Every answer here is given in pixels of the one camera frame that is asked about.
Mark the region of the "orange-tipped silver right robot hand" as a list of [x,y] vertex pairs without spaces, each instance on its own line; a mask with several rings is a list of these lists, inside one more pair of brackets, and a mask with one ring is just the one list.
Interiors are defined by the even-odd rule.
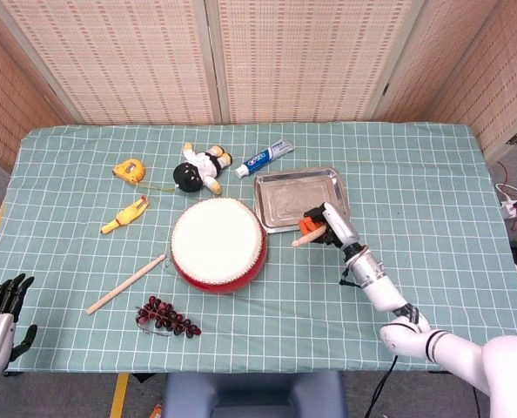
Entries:
[[307,243],[334,245],[342,250],[359,243],[359,234],[349,220],[328,202],[305,212],[299,230]]

